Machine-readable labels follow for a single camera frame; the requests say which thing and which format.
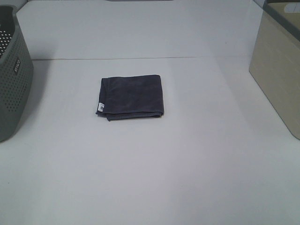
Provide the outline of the dark grey towel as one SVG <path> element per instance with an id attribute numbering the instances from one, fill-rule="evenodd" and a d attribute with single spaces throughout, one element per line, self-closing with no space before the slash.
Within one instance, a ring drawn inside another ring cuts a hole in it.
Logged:
<path id="1" fill-rule="evenodd" d="M 161 77 L 142 75 L 101 79 L 96 115 L 108 121 L 163 116 Z"/>

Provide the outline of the beige storage box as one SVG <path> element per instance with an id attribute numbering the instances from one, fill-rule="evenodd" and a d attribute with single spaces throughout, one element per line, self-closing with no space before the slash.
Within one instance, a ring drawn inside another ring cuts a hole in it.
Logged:
<path id="1" fill-rule="evenodd" d="M 300 137 L 300 2 L 266 0 L 249 72 L 289 132 Z"/>

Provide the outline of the grey perforated plastic basket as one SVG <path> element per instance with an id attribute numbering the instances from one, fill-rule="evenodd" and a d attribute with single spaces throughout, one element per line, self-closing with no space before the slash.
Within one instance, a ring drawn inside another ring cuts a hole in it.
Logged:
<path id="1" fill-rule="evenodd" d="M 15 132 L 31 89 L 33 63 L 13 5 L 0 7 L 0 140 Z"/>

